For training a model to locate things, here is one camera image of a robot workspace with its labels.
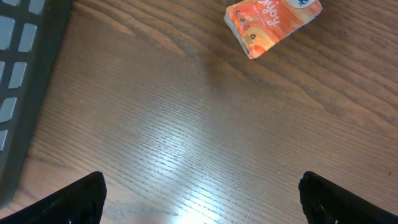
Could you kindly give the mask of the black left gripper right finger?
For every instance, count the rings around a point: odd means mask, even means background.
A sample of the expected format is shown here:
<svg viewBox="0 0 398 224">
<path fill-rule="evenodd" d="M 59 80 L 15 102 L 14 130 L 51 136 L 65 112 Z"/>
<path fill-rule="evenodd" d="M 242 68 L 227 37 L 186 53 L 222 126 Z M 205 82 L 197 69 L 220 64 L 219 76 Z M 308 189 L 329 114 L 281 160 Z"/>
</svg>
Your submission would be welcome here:
<svg viewBox="0 0 398 224">
<path fill-rule="evenodd" d="M 304 173 L 298 189 L 303 213 L 309 224 L 397 223 L 397 215 L 312 171 Z"/>
</svg>

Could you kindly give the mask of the orange tissue pack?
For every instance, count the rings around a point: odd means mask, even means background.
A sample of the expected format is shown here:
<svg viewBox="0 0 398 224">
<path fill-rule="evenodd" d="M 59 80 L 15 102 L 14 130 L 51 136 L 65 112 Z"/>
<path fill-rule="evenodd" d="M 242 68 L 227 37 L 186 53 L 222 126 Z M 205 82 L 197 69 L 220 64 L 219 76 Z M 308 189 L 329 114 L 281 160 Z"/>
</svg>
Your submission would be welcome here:
<svg viewBox="0 0 398 224">
<path fill-rule="evenodd" d="M 322 9 L 319 0 L 244 0 L 226 8 L 224 21 L 245 54 L 254 59 L 308 24 Z"/>
</svg>

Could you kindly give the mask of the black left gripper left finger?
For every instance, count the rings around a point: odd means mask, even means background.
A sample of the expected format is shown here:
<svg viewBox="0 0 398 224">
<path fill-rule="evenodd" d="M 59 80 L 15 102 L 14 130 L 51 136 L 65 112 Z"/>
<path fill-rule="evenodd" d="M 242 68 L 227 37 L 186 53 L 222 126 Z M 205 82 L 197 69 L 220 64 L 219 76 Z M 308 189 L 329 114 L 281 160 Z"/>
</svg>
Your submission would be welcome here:
<svg viewBox="0 0 398 224">
<path fill-rule="evenodd" d="M 1 219 L 1 224 L 99 224 L 107 188 L 96 171 Z"/>
</svg>

